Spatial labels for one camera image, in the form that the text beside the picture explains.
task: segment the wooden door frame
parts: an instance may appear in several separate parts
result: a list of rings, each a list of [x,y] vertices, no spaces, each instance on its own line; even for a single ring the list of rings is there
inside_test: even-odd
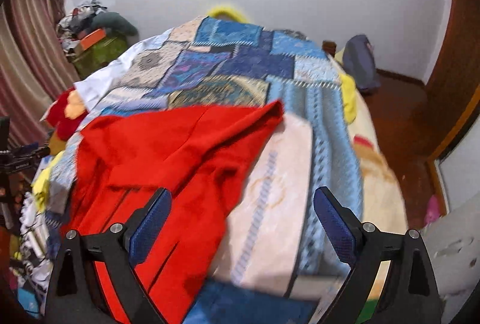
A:
[[[436,162],[438,158],[447,150],[447,148],[454,142],[460,141],[464,137],[469,127],[466,127],[467,122],[471,118],[474,111],[480,105],[480,85],[477,86],[475,93],[472,96],[469,104],[463,111],[460,118],[457,120],[455,126],[450,130],[447,136],[443,139],[439,146],[433,151],[433,153],[427,158],[426,164],[430,177],[433,183],[434,193],[440,205],[441,215],[447,215],[448,206],[444,195],[444,189],[441,181],[441,177],[438,175]]]

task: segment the orange box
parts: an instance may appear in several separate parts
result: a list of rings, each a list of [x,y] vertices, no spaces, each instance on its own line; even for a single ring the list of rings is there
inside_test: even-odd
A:
[[[87,50],[89,47],[102,40],[107,36],[103,28],[95,30],[93,33],[88,34],[83,38],[80,43],[75,47],[75,53],[80,54],[83,51]]]

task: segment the red sweater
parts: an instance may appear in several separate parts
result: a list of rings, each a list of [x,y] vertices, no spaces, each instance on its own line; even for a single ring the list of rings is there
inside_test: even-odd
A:
[[[158,187],[170,190],[171,213],[135,272],[168,323],[179,324],[251,165],[282,115],[274,102],[260,109],[195,106],[96,118],[82,131],[69,228],[84,235],[104,231],[145,206]],[[128,322],[105,266],[97,270],[114,317]]]

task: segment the baseboard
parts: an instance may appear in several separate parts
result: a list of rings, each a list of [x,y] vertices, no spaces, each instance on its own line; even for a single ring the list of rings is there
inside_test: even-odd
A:
[[[389,77],[391,79],[400,80],[400,81],[403,81],[405,83],[416,84],[417,86],[420,86],[422,88],[425,87],[425,84],[423,84],[423,81],[421,81],[419,79],[415,79],[415,78],[410,77],[410,76],[405,76],[404,74],[390,72],[390,71],[386,71],[385,69],[378,69],[378,68],[377,68],[377,73],[384,76],[384,77]]]
[[[435,161],[429,159],[426,161],[427,170],[429,172],[431,182],[433,183],[433,192],[435,197],[437,198],[438,205],[440,207],[440,214],[442,216],[446,216],[448,213],[448,206],[445,199],[445,194],[443,190],[442,183],[440,181],[440,177],[438,176],[438,169],[435,165]]]

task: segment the pink curtain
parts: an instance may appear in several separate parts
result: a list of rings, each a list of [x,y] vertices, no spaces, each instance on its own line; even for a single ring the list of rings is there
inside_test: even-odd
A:
[[[43,141],[38,121],[78,81],[55,26],[64,0],[6,0],[0,9],[0,114],[10,116],[10,144]]]

